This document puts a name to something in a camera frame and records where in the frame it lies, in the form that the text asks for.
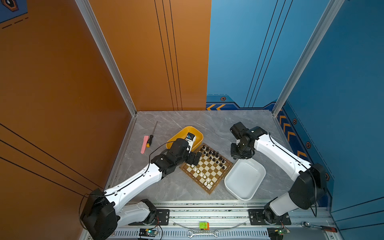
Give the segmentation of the white plastic tray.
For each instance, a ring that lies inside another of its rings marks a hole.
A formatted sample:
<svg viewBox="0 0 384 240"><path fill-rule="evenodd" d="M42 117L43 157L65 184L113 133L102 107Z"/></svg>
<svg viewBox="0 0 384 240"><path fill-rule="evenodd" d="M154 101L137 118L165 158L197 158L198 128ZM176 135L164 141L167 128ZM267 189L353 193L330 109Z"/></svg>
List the white plastic tray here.
<svg viewBox="0 0 384 240"><path fill-rule="evenodd" d="M229 193L241 201L253 198L266 176L266 169L254 159L238 160L225 177Z"/></svg>

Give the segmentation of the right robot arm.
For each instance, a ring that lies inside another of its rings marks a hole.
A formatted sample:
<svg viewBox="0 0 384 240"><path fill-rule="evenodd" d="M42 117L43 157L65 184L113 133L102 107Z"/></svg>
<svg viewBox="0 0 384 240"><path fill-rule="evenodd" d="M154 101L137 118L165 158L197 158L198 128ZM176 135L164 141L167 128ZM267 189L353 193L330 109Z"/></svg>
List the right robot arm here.
<svg viewBox="0 0 384 240"><path fill-rule="evenodd" d="M238 122L230 128L237 143L231 144L231 156L238 160L250 159L261 152L277 164L294 181L284 195L268 202L263 211L267 224L280 222L282 216L295 209L307 210L327 193L326 170L321 164L295 156L274 140L270 133L261 127L246 128Z"/></svg>

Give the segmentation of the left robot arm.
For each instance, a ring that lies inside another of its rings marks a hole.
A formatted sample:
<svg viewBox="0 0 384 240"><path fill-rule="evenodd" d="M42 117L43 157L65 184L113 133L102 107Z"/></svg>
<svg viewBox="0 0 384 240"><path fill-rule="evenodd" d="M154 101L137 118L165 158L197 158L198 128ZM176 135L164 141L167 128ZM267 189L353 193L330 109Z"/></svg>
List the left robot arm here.
<svg viewBox="0 0 384 240"><path fill-rule="evenodd" d="M194 153L195 140L189 137L171 142L171 148L150 158L150 162L124 182L104 191L92 191L80 214L80 221L94 240L107 239L117 228L132 223L155 224L157 209L148 199L126 207L140 192L173 173L182 163L197 165L201 154Z"/></svg>

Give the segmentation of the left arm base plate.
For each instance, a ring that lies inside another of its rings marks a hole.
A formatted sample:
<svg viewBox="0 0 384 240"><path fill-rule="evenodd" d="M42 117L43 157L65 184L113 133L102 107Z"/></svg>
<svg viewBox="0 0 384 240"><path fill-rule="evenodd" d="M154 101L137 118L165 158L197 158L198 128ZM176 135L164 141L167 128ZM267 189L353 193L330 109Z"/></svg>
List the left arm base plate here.
<svg viewBox="0 0 384 240"><path fill-rule="evenodd" d="M159 224L160 226L167 226L170 220L170 210L169 209L157 209L155 214L150 215L150 218L144 222L131 223L129 226L155 226Z"/></svg>

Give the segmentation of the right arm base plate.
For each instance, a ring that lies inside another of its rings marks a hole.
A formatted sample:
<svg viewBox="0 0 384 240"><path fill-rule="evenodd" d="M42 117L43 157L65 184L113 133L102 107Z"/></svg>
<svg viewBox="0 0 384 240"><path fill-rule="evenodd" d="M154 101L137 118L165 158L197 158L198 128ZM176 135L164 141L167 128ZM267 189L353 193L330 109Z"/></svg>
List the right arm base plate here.
<svg viewBox="0 0 384 240"><path fill-rule="evenodd" d="M264 209L249 209L249 220L252 226L261 226L261 225L270 225L270 226L277 226L277 225L285 225L289 226L292 224L291 218L288 213L285 213L282 216L279 216L276 218L276 221L273 223L269 223L265 216L264 216Z"/></svg>

